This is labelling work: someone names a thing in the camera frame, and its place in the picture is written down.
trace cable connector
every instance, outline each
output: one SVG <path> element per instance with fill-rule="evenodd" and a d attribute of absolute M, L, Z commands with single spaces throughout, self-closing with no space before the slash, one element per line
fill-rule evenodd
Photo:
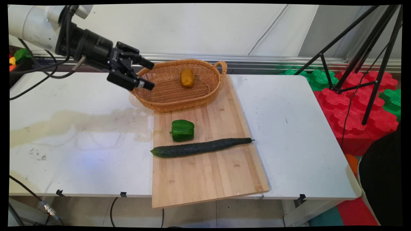
<path fill-rule="evenodd" d="M 55 214 L 54 209 L 50 205 L 48 205 L 45 201 L 42 201 L 41 203 L 44 205 L 44 209 L 47 211 L 48 214 L 50 214 L 56 220 L 60 220 L 60 217 Z"/>

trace black electrical wire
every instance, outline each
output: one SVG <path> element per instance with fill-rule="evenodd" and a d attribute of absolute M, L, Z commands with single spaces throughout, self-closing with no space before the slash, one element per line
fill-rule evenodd
<path fill-rule="evenodd" d="M 9 201 L 9 211 L 12 213 L 13 217 L 16 219 L 18 225 L 19 225 L 19 226 L 24 226 L 23 221 L 22 221 L 21 218 L 18 216 L 17 212 L 14 210 L 12 204 L 10 204 L 10 201 Z"/>
<path fill-rule="evenodd" d="M 21 185 L 25 190 L 27 190 L 31 195 L 33 195 L 38 201 L 42 202 L 43 200 L 38 197 L 33 191 L 31 191 L 29 188 L 27 188 L 22 182 L 20 182 L 19 180 L 17 180 L 16 178 L 12 177 L 11 175 L 9 175 L 9 178 L 14 180 L 17 184 Z"/>
<path fill-rule="evenodd" d="M 350 113 L 350 108 L 351 108 L 351 102 L 354 98 L 354 95 L 357 93 L 358 89 L 360 88 L 361 82 L 364 79 L 364 76 L 366 76 L 369 71 L 371 70 L 372 66 L 374 66 L 374 64 L 377 62 L 377 60 L 380 58 L 380 56 L 382 55 L 382 53 L 385 51 L 385 49 L 387 49 L 388 45 L 390 44 L 391 40 L 387 43 L 387 45 L 384 47 L 384 49 L 380 52 L 380 54 L 377 56 L 377 58 L 374 60 L 374 62 L 371 64 L 371 66 L 368 68 L 368 70 L 363 74 L 363 76 L 360 79 L 360 83 L 358 84 L 356 91 L 353 93 L 353 95 L 350 98 L 350 103 L 348 104 L 348 111 L 347 111 L 347 116 L 345 117 L 345 121 L 344 121 L 344 128 L 342 130 L 342 138 L 341 138 L 341 149 L 342 149 L 342 145 L 344 143 L 344 133 L 345 133 L 345 124 L 347 123 L 347 119 L 348 119 L 348 115 Z"/>
<path fill-rule="evenodd" d="M 67 6 L 67 12 L 66 12 L 66 21 L 67 21 L 67 26 L 66 26 L 66 58 L 62 61 L 62 62 L 58 62 L 46 67 L 38 67 L 38 68 L 34 68 L 34 69 L 30 69 L 27 71 L 22 71 L 22 72 L 10 72 L 10 75 L 20 75 L 20 74 L 27 74 L 27 73 L 31 73 L 31 72 L 37 72 L 37 71 L 42 71 L 44 69 L 50 68 L 50 67 L 55 67 L 61 64 L 66 63 L 69 59 L 70 59 L 70 23 L 71 23 L 71 19 L 73 17 L 74 12 L 71 11 L 71 6 L 72 5 L 68 5 Z M 53 78 L 65 78 L 66 76 L 52 76 Z"/>
<path fill-rule="evenodd" d="M 164 224 L 164 209 L 163 209 L 163 219 L 161 220 L 161 228 L 163 228 L 163 224 Z"/>
<path fill-rule="evenodd" d="M 22 182 L 20 182 L 19 180 L 17 180 L 16 178 L 12 177 L 11 175 L 9 175 L 9 178 L 14 180 L 16 183 L 18 183 L 21 187 L 23 187 L 25 190 L 27 190 L 30 194 L 32 194 L 38 201 L 40 201 L 41 203 L 43 203 L 43 200 L 36 195 L 33 191 L 31 191 L 29 188 L 27 188 Z M 58 221 L 60 221 L 60 223 L 64 226 L 63 221 L 61 220 L 61 218 L 58 218 Z"/>
<path fill-rule="evenodd" d="M 57 60 L 54 58 L 53 54 L 51 54 L 49 51 L 46 51 L 54 60 L 55 63 L 57 63 Z M 55 67 L 55 69 L 53 70 L 53 72 L 50 74 L 54 74 L 57 71 L 58 66 Z M 37 87 L 38 85 L 40 85 L 41 83 L 43 83 L 44 81 L 46 81 L 46 79 L 48 79 L 50 77 L 50 75 L 47 75 L 46 78 L 42 79 L 40 82 L 36 83 L 35 85 L 33 85 L 32 87 L 30 87 L 29 89 L 23 91 L 22 93 L 16 95 L 15 97 L 10 98 L 10 100 L 14 100 L 19 98 L 20 96 L 26 94 L 27 92 L 31 91 L 33 88 Z"/>
<path fill-rule="evenodd" d="M 111 220 L 111 225 L 113 227 L 115 227 L 114 222 L 113 222 L 113 205 L 115 203 L 115 201 L 118 199 L 118 197 L 116 197 L 113 201 L 113 203 L 111 204 L 111 209 L 110 209 L 110 220 Z"/>
<path fill-rule="evenodd" d="M 31 59 L 33 60 L 34 64 L 36 64 L 38 67 L 41 67 L 41 65 L 39 64 L 39 62 L 37 61 L 37 59 L 34 57 L 33 52 L 30 50 L 30 48 L 28 48 L 27 44 L 26 44 L 22 39 L 19 39 L 19 41 L 21 42 L 21 44 L 23 44 L 24 48 L 26 48 L 26 49 L 28 50 L 28 52 L 29 52 L 29 54 L 30 54 L 30 56 L 31 56 Z M 56 64 L 56 63 L 57 63 L 57 60 L 54 58 L 54 56 L 53 56 L 49 51 L 47 51 L 47 50 L 45 50 L 45 51 L 46 51 L 49 55 L 51 55 L 51 57 L 54 59 L 54 63 Z M 62 76 L 54 76 L 53 74 L 57 71 L 57 67 L 58 67 L 58 66 L 55 67 L 55 71 L 53 71 L 53 73 L 51 73 L 51 74 L 48 73 L 48 72 L 46 72 L 46 71 L 42 71 L 42 72 L 45 73 L 48 77 L 51 77 L 51 78 L 54 78 L 54 79 L 63 79 L 63 78 L 66 78 L 66 77 L 71 76 L 71 75 L 74 73 L 74 71 L 70 71 L 69 73 L 64 74 L 64 75 L 62 75 Z"/>

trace floor tile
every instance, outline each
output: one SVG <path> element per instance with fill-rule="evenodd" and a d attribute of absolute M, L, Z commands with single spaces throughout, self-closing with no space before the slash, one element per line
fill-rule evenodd
<path fill-rule="evenodd" d="M 104 227 L 112 227 L 110 208 L 104 219 Z M 113 222 L 116 227 L 149 227 L 160 228 L 162 210 L 151 208 L 151 198 L 119 197 L 113 206 Z"/>
<path fill-rule="evenodd" d="M 66 225 L 102 226 L 112 198 L 55 197 L 52 207 Z M 50 217 L 48 225 L 60 224 Z"/>
<path fill-rule="evenodd" d="M 215 228 L 216 202 L 204 202 L 164 209 L 164 226 L 182 228 Z"/>
<path fill-rule="evenodd" d="M 280 200 L 217 201 L 217 228 L 284 227 Z"/>

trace teal mat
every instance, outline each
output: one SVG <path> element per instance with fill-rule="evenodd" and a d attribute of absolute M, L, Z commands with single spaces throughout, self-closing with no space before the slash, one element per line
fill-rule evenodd
<path fill-rule="evenodd" d="M 343 226 L 337 206 L 321 213 L 309 221 L 310 226 Z"/>

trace table leg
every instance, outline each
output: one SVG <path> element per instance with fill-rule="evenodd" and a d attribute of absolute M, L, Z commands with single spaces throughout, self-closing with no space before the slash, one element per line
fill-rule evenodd
<path fill-rule="evenodd" d="M 289 213 L 284 213 L 284 225 L 285 227 L 299 226 L 341 202 L 343 201 L 307 200 Z"/>

